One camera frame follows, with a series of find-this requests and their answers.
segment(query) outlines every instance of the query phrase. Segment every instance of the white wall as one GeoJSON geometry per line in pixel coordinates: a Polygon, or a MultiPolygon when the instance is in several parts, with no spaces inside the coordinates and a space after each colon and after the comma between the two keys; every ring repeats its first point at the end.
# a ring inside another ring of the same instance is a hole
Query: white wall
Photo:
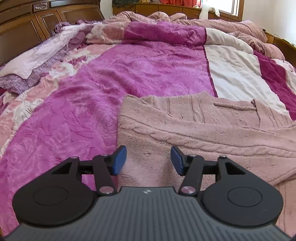
{"type": "Polygon", "coordinates": [[[296,44],[296,0],[244,0],[242,18],[296,44]]]}
{"type": "Polygon", "coordinates": [[[276,0],[244,0],[242,19],[251,20],[261,28],[266,29],[268,33],[272,33],[275,1],[276,0]]]}
{"type": "Polygon", "coordinates": [[[101,0],[100,8],[105,18],[112,17],[112,0],[101,0]]]}
{"type": "Polygon", "coordinates": [[[296,0],[276,0],[273,34],[296,44],[296,0]]]}

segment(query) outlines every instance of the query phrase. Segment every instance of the magenta quilt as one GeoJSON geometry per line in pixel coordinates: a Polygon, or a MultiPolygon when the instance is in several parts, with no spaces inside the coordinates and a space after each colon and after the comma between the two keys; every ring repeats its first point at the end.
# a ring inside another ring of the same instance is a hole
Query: magenta quilt
{"type": "MultiPolygon", "coordinates": [[[[167,22],[114,24],[97,25],[88,36],[91,45],[55,64],[0,116],[4,234],[18,226],[11,202],[20,187],[69,156],[89,160],[116,149],[117,115],[126,94],[206,91],[231,100],[257,98],[296,119],[296,75],[287,63],[281,66],[215,29],[167,22]],[[106,27],[110,34],[97,34],[106,27]]],[[[83,182],[94,188],[91,177],[83,182]]]]}

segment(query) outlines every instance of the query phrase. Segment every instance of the dark magenta stripe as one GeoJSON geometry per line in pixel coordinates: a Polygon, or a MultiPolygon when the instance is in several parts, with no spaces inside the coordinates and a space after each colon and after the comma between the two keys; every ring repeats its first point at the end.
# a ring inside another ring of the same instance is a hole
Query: dark magenta stripe
{"type": "Polygon", "coordinates": [[[216,91],[215,86],[214,86],[213,78],[211,77],[210,64],[209,64],[209,60],[207,59],[207,52],[205,51],[205,46],[203,46],[203,50],[204,50],[204,54],[205,54],[205,59],[207,61],[207,74],[209,76],[210,83],[211,83],[211,86],[213,88],[214,96],[218,97],[217,91],[216,91]]]}
{"type": "Polygon", "coordinates": [[[205,45],[206,42],[207,42],[207,29],[205,28],[205,42],[203,44],[205,45]]]}
{"type": "Polygon", "coordinates": [[[183,45],[193,48],[205,44],[206,31],[203,27],[187,26],[169,22],[157,24],[131,22],[124,31],[124,40],[149,40],[183,45]]]}
{"type": "Polygon", "coordinates": [[[6,91],[6,89],[3,89],[0,87],[0,96],[6,91]]]}
{"type": "Polygon", "coordinates": [[[262,78],[284,103],[291,119],[296,120],[296,95],[287,86],[285,68],[255,50],[254,55],[258,57],[262,78]]]}

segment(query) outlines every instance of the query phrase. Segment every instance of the pink comforter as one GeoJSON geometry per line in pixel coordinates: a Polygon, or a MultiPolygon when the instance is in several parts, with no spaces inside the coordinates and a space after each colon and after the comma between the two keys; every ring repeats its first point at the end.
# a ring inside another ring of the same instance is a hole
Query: pink comforter
{"type": "MultiPolygon", "coordinates": [[[[205,51],[205,28],[132,22],[123,36],[128,42],[90,45],[84,49],[90,55],[73,53],[75,57],[67,63],[71,73],[65,63],[56,65],[0,116],[0,132],[5,134],[0,138],[1,151],[5,151],[0,161],[0,210],[5,210],[0,226],[4,234],[18,225],[11,201],[21,186],[69,156],[89,160],[115,150],[117,115],[126,94],[177,96],[206,91],[217,96],[205,51]],[[21,111],[15,119],[17,108],[21,111]]],[[[296,99],[284,82],[284,68],[273,79],[270,73],[275,63],[260,54],[252,58],[257,59],[256,71],[261,68],[264,86],[278,91],[282,106],[295,117],[296,99]]],[[[94,187],[91,178],[83,181],[94,187]]]]}

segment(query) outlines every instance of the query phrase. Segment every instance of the white stuffed animal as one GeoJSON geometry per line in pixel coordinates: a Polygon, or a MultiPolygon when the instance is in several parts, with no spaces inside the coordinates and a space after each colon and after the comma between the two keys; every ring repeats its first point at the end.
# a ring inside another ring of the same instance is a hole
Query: white stuffed animal
{"type": "Polygon", "coordinates": [[[200,7],[198,5],[195,5],[194,8],[201,8],[202,9],[199,19],[208,19],[209,18],[209,11],[214,11],[216,16],[220,17],[220,12],[219,12],[218,8],[211,7],[206,4],[201,4],[200,7]]]}

